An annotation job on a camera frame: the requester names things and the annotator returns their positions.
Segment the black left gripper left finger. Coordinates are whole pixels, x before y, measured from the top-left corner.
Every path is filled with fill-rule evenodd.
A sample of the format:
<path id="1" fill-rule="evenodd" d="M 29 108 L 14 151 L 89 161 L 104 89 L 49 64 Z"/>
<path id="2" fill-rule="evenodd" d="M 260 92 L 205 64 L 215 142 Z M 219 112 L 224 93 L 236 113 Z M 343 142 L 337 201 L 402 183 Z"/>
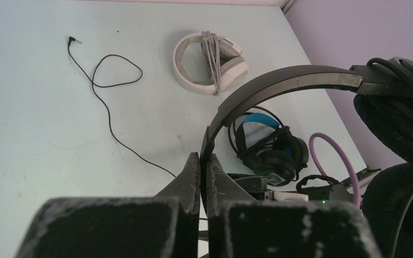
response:
<path id="1" fill-rule="evenodd" d="M 35 214 L 16 257 L 197 257 L 200 160 L 153 197 L 48 200 Z"/>

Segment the white grey gaming headset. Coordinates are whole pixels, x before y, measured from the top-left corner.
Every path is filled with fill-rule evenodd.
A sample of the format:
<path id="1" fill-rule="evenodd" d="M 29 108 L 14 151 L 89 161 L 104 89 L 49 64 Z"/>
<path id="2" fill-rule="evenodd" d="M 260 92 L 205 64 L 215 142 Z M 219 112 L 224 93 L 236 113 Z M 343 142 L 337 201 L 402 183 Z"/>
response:
<path id="1" fill-rule="evenodd" d="M 206 73 L 209 77 L 207 85 L 195 83 L 181 63 L 187 47 L 191 44 L 201 45 Z M 183 37 L 173 51 L 172 67 L 175 78 L 185 89 L 196 94 L 214 96 L 236 87 L 249 69 L 243 58 L 243 50 L 238 44 L 210 31 L 192 33 Z"/>

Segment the black blue gaming headset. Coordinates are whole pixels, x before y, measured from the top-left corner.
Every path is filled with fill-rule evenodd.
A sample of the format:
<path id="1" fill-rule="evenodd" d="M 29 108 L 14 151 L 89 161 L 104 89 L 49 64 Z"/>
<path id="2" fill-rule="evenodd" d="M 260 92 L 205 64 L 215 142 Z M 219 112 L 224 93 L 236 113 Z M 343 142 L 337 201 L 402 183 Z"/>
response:
<path id="1" fill-rule="evenodd" d="M 244 119 L 237 125 L 233 121 L 227 127 L 229 143 L 242 163 L 257 176 L 267 178 L 273 187 L 282 187 L 300 178 L 301 170 L 308 166 L 309 151 L 301 138 L 295 137 L 290 127 L 264 107 L 255 106 L 261 112 L 245 112 Z M 247 146 L 244 125 L 257 123 L 273 129 L 273 132 Z"/>

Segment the small black on-ear headphones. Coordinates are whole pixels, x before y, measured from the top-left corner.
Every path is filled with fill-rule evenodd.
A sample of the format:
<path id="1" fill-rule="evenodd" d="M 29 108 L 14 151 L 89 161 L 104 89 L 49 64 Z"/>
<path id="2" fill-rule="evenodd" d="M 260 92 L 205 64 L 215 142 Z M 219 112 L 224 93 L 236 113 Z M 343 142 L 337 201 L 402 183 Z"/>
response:
<path id="1" fill-rule="evenodd" d="M 247 110 L 275 96 L 309 89 L 355 93 L 354 107 L 370 131 L 404 160 L 376 175 L 362 208 L 382 252 L 413 257 L 413 61 L 373 58 L 364 66 L 341 69 L 302 65 L 265 73 L 244 84 L 218 108 L 206 128 L 200 154 L 201 193 L 207 193 L 207 170 L 215 137 Z"/>

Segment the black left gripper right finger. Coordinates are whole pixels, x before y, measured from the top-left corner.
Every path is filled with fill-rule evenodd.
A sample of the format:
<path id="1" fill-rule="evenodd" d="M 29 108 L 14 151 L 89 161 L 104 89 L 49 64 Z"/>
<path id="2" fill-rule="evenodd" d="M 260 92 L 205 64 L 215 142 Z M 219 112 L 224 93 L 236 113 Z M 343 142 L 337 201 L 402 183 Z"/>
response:
<path id="1" fill-rule="evenodd" d="M 261 202 L 206 162 L 210 257 L 380 257 L 361 211 L 349 202 Z"/>

